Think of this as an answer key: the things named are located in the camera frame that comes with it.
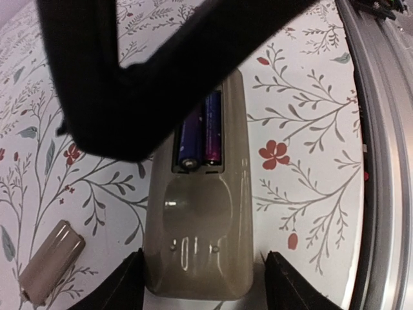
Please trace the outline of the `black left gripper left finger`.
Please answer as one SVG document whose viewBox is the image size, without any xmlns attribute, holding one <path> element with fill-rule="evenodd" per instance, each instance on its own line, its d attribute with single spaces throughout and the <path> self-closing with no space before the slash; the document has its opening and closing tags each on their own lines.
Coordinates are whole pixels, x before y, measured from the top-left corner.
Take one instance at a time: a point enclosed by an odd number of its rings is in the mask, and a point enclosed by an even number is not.
<svg viewBox="0 0 413 310">
<path fill-rule="evenodd" d="M 131 253 L 88 296 L 70 310 L 141 310 L 145 294 L 144 255 Z"/>
</svg>

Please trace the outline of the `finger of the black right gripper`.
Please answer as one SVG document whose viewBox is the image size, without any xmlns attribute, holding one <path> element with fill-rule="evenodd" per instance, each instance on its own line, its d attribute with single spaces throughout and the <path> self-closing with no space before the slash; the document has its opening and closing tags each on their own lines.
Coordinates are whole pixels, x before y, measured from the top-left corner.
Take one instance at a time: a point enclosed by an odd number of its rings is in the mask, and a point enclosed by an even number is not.
<svg viewBox="0 0 413 310">
<path fill-rule="evenodd" d="M 120 67 L 115 1 L 38 1 L 63 113 L 83 152 L 142 161 L 310 1 L 204 1 L 144 63 Z"/>
</svg>

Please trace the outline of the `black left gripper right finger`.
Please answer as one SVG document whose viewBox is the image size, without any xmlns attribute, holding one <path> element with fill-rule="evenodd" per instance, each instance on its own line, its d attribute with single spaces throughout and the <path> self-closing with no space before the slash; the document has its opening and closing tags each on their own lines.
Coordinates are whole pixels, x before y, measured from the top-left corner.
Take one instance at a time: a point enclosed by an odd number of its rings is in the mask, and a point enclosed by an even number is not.
<svg viewBox="0 0 413 310">
<path fill-rule="evenodd" d="M 267 308 L 273 310 L 341 310 L 317 291 L 284 256 L 270 251 L 265 260 Z"/>
</svg>

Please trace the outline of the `grey remote battery cover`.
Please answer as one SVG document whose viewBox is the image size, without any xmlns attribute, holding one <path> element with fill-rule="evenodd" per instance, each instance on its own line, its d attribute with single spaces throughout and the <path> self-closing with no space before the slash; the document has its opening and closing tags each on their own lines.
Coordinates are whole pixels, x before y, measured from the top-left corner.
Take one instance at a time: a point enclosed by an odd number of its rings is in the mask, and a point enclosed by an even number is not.
<svg viewBox="0 0 413 310">
<path fill-rule="evenodd" d="M 19 276 L 22 297 L 34 306 L 46 299 L 85 248 L 84 238 L 61 220 L 52 229 Z"/>
</svg>

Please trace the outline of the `white air conditioner remote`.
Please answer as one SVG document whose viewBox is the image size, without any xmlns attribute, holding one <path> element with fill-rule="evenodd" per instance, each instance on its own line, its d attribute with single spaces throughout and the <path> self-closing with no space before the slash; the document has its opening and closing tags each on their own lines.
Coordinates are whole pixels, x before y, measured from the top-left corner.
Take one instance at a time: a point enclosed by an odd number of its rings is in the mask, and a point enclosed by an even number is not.
<svg viewBox="0 0 413 310">
<path fill-rule="evenodd" d="M 178 164 L 181 127 L 158 148 L 146 214 L 146 286 L 158 296 L 236 300 L 253 283 L 250 153 L 243 76 L 235 70 L 221 92 L 220 165 Z"/>
</svg>

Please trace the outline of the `black battery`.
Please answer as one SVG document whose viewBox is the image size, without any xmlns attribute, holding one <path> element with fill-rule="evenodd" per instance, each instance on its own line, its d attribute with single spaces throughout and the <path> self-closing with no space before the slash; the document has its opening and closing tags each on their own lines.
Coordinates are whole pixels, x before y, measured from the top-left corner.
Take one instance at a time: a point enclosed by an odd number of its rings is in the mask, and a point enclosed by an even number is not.
<svg viewBox="0 0 413 310">
<path fill-rule="evenodd" d="M 204 162 L 207 165 L 220 165 L 221 152 L 221 92 L 213 91 L 204 105 Z"/>
</svg>

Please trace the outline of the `floral patterned table mat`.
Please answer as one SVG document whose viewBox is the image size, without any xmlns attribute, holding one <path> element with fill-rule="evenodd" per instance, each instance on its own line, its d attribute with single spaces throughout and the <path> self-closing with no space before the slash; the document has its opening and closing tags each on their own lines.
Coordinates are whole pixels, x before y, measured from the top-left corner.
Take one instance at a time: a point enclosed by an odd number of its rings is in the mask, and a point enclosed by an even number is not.
<svg viewBox="0 0 413 310">
<path fill-rule="evenodd" d="M 240 69 L 254 197 L 255 268 L 282 253 L 347 308 L 365 173 L 354 66 L 333 1 L 317 2 Z M 61 111 L 28 3 L 1 29 L 1 308 L 31 309 L 17 277 L 60 220 L 85 250 L 46 309 L 94 290 L 143 240 L 152 162 L 88 156 L 57 137 Z"/>
</svg>

